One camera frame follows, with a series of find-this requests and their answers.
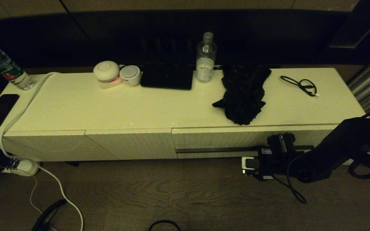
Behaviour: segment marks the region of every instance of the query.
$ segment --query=plastic bottle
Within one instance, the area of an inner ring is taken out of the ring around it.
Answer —
[[[0,74],[21,90],[31,89],[35,79],[31,78],[22,68],[0,49]]]
[[[216,51],[213,33],[205,32],[204,39],[197,46],[197,80],[199,82],[207,83],[212,79]]]

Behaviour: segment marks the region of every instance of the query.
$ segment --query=black coiled cable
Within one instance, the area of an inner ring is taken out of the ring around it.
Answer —
[[[349,168],[348,168],[349,174],[351,174],[351,176],[355,178],[362,179],[362,180],[370,179],[370,174],[360,175],[360,174],[355,173],[355,169],[357,168],[358,165],[359,165],[359,162],[353,161],[352,164],[349,165]]]
[[[290,84],[297,85],[302,91],[304,91],[306,94],[308,94],[308,96],[312,96],[312,97],[319,96],[316,93],[316,86],[309,79],[303,79],[299,82],[294,80],[294,79],[289,78],[288,76],[281,76],[281,79],[290,83]],[[302,85],[302,82],[304,82],[304,81],[309,82],[311,85]],[[307,89],[315,89],[315,90],[314,90],[314,92],[311,92],[311,91],[308,91]]]
[[[175,226],[175,228],[178,230],[178,231],[181,231],[181,228],[179,227],[179,225],[177,225],[175,222],[173,221],[169,221],[169,220],[161,220],[161,221],[157,221],[157,222],[154,222],[151,227],[149,227],[149,230],[148,231],[151,231],[152,228],[154,227],[154,225],[157,225],[157,224],[160,224],[160,223],[168,223],[168,224],[171,224],[173,226]]]
[[[61,207],[66,203],[66,200],[59,200],[55,203],[53,203],[51,206],[46,209],[41,216],[37,219],[37,222],[35,223],[34,227],[32,228],[32,231],[45,231],[47,230],[48,223],[44,224],[44,220],[55,210]]]

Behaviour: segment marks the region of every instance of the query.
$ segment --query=cabinet door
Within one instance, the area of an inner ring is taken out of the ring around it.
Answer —
[[[85,136],[85,131],[8,132],[7,152],[37,161],[115,160],[111,153]]]
[[[267,138],[279,133],[293,133],[295,146],[317,146],[336,125],[186,128],[173,129],[172,136],[179,158],[247,156],[246,152],[224,152],[224,148],[268,145]]]
[[[85,135],[118,159],[176,159],[171,129],[87,130]]]

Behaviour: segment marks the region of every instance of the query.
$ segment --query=black phone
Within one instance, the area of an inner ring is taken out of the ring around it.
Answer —
[[[0,97],[0,126],[18,100],[17,94],[5,94]]]

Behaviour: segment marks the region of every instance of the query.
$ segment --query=dark wall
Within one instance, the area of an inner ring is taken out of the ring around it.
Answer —
[[[350,13],[306,10],[125,11],[0,20],[0,48],[24,67],[194,64],[205,31],[217,63],[318,63]]]

